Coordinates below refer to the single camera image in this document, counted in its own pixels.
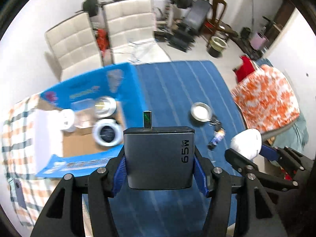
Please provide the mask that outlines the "white earbuds case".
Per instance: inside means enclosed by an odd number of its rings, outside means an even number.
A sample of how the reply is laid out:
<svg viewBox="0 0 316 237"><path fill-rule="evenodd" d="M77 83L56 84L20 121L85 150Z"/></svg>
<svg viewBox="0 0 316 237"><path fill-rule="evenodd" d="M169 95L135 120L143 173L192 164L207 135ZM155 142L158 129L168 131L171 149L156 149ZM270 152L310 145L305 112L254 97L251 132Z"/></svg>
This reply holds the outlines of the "white earbuds case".
<svg viewBox="0 0 316 237"><path fill-rule="evenodd" d="M231 139L230 148L249 159L257 157L261 151L262 137L258 130L244 130Z"/></svg>

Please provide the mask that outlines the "keychain with keys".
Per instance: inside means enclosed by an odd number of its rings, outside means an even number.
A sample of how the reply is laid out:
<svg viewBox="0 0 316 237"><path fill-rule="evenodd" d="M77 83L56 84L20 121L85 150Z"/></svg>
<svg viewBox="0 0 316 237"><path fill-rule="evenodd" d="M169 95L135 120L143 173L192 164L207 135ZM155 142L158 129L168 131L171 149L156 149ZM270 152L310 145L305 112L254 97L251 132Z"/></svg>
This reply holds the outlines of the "keychain with keys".
<svg viewBox="0 0 316 237"><path fill-rule="evenodd" d="M222 127L222 123L218 120L216 115L212 115L212 117L209 120L209 124L213 125L215 128L218 128L218 129Z"/></svg>

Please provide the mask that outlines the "tin lid white inside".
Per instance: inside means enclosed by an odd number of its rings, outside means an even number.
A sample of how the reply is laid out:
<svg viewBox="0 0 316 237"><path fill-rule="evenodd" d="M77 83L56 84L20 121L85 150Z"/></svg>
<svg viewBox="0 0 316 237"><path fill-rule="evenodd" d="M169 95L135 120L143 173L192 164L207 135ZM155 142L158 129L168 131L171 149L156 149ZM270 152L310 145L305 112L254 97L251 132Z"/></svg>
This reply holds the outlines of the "tin lid white inside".
<svg viewBox="0 0 316 237"><path fill-rule="evenodd" d="M191 116L199 122L210 122L213 112L211 108L202 102L195 102L190 109Z"/></svg>

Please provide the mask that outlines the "grey 65W charger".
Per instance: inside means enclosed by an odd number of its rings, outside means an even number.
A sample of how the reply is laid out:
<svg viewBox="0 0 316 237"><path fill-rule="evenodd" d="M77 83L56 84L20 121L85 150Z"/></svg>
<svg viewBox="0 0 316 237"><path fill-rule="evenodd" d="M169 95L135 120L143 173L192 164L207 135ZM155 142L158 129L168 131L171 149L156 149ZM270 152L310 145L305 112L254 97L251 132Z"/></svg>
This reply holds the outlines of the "grey 65W charger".
<svg viewBox="0 0 316 237"><path fill-rule="evenodd" d="M192 186L195 130L187 126L124 131L127 182L131 189L172 190Z"/></svg>

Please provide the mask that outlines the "black white round tin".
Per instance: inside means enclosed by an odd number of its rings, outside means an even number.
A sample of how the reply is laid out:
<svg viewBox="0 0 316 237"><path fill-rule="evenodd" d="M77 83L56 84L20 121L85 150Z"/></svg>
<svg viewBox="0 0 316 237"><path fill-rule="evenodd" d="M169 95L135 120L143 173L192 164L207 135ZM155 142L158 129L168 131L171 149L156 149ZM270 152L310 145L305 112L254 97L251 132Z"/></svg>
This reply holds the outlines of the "black white round tin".
<svg viewBox="0 0 316 237"><path fill-rule="evenodd" d="M114 147L123 142L123 129L114 119L98 120L93 127L93 138L103 147Z"/></svg>

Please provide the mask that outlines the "clear acrylic box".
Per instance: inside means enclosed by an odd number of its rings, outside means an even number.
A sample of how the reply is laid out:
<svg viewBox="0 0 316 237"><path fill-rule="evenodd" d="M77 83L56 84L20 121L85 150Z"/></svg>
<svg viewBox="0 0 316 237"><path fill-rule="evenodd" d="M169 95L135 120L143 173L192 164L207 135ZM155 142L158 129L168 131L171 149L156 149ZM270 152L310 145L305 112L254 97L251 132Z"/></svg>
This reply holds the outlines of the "clear acrylic box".
<svg viewBox="0 0 316 237"><path fill-rule="evenodd" d="M93 99L84 99L71 103L70 108L76 115L75 126L77 128L85 129L95 125L94 105L95 101Z"/></svg>

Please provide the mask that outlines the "grey tin gold top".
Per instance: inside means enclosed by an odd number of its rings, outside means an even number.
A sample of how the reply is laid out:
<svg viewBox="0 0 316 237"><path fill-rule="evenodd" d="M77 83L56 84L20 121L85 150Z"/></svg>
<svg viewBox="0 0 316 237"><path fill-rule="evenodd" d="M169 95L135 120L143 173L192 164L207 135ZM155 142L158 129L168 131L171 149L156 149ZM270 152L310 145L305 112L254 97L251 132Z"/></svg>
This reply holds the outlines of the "grey tin gold top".
<svg viewBox="0 0 316 237"><path fill-rule="evenodd" d="M95 101L94 112L97 119L112 117L115 114L116 109L116 101L110 96L103 96Z"/></svg>

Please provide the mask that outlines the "dark smartphone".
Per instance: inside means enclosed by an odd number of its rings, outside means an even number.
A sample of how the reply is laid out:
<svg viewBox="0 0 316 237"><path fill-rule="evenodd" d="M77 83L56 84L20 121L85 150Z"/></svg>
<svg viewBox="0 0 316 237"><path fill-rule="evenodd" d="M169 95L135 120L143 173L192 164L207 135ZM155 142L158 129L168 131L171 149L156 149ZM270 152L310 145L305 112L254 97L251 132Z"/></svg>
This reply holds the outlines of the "dark smartphone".
<svg viewBox="0 0 316 237"><path fill-rule="evenodd" d="M20 207L26 209L26 203L23 195L23 188L21 186L21 183L18 179L14 179L14 187L16 191L16 196L17 196L17 202Z"/></svg>

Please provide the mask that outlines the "blue striped tablecloth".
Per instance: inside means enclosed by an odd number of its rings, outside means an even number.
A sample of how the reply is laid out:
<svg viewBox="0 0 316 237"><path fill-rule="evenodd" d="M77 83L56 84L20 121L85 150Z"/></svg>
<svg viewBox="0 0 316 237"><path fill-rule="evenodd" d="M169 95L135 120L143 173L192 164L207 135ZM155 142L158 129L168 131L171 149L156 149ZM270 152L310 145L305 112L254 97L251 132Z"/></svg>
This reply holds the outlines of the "blue striped tablecloth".
<svg viewBox="0 0 316 237"><path fill-rule="evenodd" d="M166 203L170 209L186 198L185 189L196 183L210 199L202 236L225 236L230 214L234 177L202 157L196 147L194 129L181 125L177 106L183 97L192 105L193 95L210 92L200 77L210 76L206 61L170 62L142 65L141 74L151 105L160 111L160 125L151 124L151 112L144 112L142 127L124 131L124 145L118 156L98 168L88 178L89 212L94 236L118 236L109 199L124 182L131 189L154 193L178 193Z"/></svg>

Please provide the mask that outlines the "red cloth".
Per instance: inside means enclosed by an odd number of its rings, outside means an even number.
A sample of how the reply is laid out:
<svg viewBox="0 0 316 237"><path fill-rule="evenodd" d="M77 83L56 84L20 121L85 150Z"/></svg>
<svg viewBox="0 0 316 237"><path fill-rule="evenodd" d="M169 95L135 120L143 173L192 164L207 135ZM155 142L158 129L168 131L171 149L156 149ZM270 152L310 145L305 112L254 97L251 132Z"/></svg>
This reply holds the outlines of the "red cloth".
<svg viewBox="0 0 316 237"><path fill-rule="evenodd" d="M242 60L242 64L233 69L238 83L256 70L256 67L248 56L242 55L240 56L240 59Z"/></svg>

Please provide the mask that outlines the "blue cardboard milk box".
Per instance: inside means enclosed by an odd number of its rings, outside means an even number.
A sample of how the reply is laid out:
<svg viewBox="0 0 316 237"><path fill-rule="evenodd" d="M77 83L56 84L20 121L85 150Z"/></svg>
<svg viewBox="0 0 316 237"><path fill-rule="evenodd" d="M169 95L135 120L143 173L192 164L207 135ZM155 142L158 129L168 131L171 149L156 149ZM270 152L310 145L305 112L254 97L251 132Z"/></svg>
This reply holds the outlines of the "blue cardboard milk box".
<svg viewBox="0 0 316 237"><path fill-rule="evenodd" d="M146 109L136 68L121 63L63 81L40 94L33 115L35 174L86 176L117 156L123 131Z"/></svg>

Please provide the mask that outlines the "dark waste bin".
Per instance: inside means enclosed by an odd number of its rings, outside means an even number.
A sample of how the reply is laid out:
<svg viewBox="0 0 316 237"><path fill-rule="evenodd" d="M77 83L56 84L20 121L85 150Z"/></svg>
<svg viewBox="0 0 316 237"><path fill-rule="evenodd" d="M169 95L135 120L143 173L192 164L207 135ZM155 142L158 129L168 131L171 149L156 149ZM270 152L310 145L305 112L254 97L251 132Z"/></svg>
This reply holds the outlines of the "dark waste bin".
<svg viewBox="0 0 316 237"><path fill-rule="evenodd" d="M208 53L214 58L221 57L227 46L226 41L217 36L212 36L208 45Z"/></svg>

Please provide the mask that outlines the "brown wooden chair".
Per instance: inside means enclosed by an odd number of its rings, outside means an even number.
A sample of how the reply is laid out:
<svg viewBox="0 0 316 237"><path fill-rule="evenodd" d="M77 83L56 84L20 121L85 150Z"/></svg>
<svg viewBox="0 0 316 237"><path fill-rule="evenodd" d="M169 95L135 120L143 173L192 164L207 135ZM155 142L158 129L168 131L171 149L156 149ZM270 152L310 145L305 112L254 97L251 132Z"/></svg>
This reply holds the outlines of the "brown wooden chair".
<svg viewBox="0 0 316 237"><path fill-rule="evenodd" d="M224 33L228 35L228 38L238 36L238 33L234 31L229 25L224 24L227 28L221 28L222 18L227 9L227 3L225 0L206 0L211 5L212 17L206 19L204 22L205 29L209 32L209 38L207 40L207 46L210 44L211 38L216 32Z"/></svg>

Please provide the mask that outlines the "white padded chair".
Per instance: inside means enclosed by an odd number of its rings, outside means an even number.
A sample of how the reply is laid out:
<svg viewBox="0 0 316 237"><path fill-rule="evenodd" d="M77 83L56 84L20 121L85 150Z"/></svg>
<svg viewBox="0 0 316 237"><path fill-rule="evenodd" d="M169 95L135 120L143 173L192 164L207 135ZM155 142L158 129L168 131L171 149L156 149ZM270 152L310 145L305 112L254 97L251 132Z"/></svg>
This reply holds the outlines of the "white padded chair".
<svg viewBox="0 0 316 237"><path fill-rule="evenodd" d="M81 12L45 32L57 63L58 79L65 81L104 66L87 12Z"/></svg>
<svg viewBox="0 0 316 237"><path fill-rule="evenodd" d="M129 42L154 41L151 63L170 62L170 58L154 38L155 16L152 0L123 0L104 7L110 51Z"/></svg>

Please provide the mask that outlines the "right white padded chair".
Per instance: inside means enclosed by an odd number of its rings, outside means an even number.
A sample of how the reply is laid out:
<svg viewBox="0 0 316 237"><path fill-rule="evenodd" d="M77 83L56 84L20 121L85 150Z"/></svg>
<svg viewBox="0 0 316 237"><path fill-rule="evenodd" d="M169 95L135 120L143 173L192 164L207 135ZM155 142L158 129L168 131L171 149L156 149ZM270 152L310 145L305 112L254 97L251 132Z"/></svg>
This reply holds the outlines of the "right white padded chair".
<svg viewBox="0 0 316 237"><path fill-rule="evenodd" d="M154 41L151 63L170 62L170 58L154 38L155 16L152 0L123 0L104 7L110 51L129 42Z"/></svg>

